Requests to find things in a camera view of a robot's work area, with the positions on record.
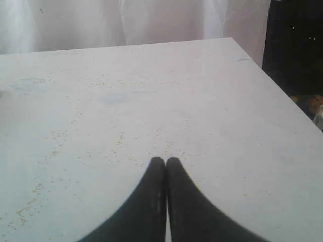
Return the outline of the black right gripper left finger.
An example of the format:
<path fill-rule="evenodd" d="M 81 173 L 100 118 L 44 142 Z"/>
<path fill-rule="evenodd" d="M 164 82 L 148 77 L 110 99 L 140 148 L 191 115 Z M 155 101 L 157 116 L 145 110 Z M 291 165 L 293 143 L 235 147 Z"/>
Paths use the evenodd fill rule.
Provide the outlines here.
<path fill-rule="evenodd" d="M 122 206 L 81 241 L 164 241 L 165 234 L 166 166 L 154 157 Z"/>

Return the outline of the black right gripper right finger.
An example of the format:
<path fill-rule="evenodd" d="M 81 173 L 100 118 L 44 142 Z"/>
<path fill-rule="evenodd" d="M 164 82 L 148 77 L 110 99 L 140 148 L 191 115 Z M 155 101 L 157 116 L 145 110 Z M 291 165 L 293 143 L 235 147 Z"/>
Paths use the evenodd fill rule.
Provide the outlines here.
<path fill-rule="evenodd" d="M 172 241 L 265 241 L 219 210 L 194 184 L 178 158 L 166 162 Z"/>

